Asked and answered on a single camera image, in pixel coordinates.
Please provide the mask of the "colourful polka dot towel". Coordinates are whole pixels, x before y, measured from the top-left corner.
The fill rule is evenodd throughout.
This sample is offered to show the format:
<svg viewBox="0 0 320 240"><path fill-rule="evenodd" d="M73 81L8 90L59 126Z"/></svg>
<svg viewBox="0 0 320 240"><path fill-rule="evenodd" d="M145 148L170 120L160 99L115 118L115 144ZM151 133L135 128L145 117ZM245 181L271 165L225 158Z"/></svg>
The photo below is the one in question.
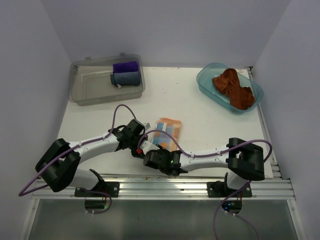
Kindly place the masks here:
<svg viewBox="0 0 320 240"><path fill-rule="evenodd" d="M179 141L180 132L182 128L182 122L167 117L161 117L155 125L156 130L161 130L171 135L176 142ZM154 132L152 143L154 145L160 145L166 150L172 152L178 149L174 141L165 133Z"/></svg>

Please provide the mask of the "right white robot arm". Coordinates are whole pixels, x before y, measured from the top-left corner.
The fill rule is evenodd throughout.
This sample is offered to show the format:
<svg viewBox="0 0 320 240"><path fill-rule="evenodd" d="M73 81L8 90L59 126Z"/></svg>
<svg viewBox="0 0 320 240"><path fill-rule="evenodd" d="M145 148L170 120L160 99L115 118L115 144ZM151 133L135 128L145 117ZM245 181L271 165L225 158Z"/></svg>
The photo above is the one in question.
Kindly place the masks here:
<svg viewBox="0 0 320 240"><path fill-rule="evenodd" d="M144 154L143 165L167 176L179 176L195 170L226 168L223 192L235 196L248 181L265 179L264 150L240 138L230 138L225 146L205 151L168 151L145 140L140 149Z"/></svg>

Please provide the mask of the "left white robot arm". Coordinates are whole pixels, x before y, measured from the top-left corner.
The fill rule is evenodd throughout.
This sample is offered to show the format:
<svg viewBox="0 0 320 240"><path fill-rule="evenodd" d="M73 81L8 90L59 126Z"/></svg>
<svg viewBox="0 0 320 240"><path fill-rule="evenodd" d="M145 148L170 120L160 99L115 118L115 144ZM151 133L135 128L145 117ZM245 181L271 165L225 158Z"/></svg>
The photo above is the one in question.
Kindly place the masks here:
<svg viewBox="0 0 320 240"><path fill-rule="evenodd" d="M99 155L125 149L138 156L138 142L145 131L143 123L132 119L127 125L110 129L96 138L74 142L59 138L48 148L35 170L55 193L73 187L99 196L105 189L103 178L95 170L83 170L79 165Z"/></svg>

